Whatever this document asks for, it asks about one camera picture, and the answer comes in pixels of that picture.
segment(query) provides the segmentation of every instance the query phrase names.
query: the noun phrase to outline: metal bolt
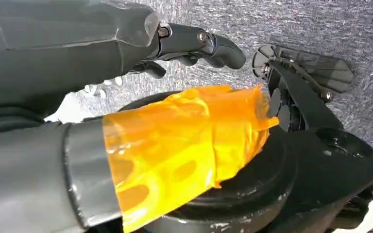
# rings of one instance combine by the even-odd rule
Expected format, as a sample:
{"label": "metal bolt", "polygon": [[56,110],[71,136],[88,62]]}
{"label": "metal bolt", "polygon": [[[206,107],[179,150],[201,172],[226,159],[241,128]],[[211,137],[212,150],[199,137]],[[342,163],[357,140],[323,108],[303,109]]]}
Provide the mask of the metal bolt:
{"label": "metal bolt", "polygon": [[202,45],[206,44],[206,32],[204,31],[198,32],[198,42]]}
{"label": "metal bolt", "polygon": [[167,28],[160,28],[158,29],[158,35],[159,37],[166,37],[170,35],[170,32],[168,31]]}
{"label": "metal bolt", "polygon": [[271,67],[268,64],[265,64],[261,67],[261,72],[263,74],[268,74],[271,71]]}
{"label": "metal bolt", "polygon": [[332,99],[332,92],[331,91],[325,91],[321,94],[321,98],[323,98],[325,101],[330,101]]}

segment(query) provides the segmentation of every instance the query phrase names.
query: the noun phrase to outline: textured gray surface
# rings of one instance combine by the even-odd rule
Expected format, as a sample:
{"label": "textured gray surface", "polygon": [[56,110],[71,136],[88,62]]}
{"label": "textured gray surface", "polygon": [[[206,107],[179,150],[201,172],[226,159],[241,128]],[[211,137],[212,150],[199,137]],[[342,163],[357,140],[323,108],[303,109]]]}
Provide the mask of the textured gray surface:
{"label": "textured gray surface", "polygon": [[251,87],[262,83],[251,72],[250,62],[255,50],[264,43],[275,43],[340,57],[350,65],[356,75],[353,86],[347,93],[337,95],[329,105],[348,131],[373,146],[373,3],[139,2],[161,12],[166,22],[200,26],[231,38],[243,49],[248,62],[241,70],[215,69],[204,62],[194,67],[164,62],[168,71],[164,79],[127,75],[122,86],[106,87],[106,99],[82,93],[68,96],[58,112],[61,120],[110,113],[138,98],[162,91],[214,84]]}

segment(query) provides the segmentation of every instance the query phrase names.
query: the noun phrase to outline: gray sleeve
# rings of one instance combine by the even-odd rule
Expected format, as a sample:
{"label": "gray sleeve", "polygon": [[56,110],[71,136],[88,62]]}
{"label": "gray sleeve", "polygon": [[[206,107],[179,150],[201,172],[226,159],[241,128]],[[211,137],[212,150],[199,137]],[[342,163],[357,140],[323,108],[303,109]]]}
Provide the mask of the gray sleeve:
{"label": "gray sleeve", "polygon": [[0,232],[82,232],[119,216],[101,120],[0,133]]}

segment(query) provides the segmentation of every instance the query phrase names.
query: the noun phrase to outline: orange tape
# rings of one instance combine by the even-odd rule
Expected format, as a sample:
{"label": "orange tape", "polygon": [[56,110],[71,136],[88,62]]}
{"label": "orange tape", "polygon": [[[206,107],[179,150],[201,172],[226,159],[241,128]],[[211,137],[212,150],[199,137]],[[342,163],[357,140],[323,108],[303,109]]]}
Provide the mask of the orange tape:
{"label": "orange tape", "polygon": [[234,177],[277,125],[257,86],[209,86],[103,119],[126,233]]}

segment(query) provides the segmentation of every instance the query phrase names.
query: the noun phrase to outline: screw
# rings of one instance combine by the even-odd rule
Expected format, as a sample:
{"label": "screw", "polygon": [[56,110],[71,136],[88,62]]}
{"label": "screw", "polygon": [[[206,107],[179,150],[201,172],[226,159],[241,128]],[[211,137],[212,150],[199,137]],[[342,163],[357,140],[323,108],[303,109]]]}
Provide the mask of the screw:
{"label": "screw", "polygon": [[202,45],[206,44],[206,32],[204,31],[198,32],[198,42]]}
{"label": "screw", "polygon": [[168,31],[167,28],[160,28],[158,29],[158,35],[159,37],[167,37],[170,35],[170,32]]}

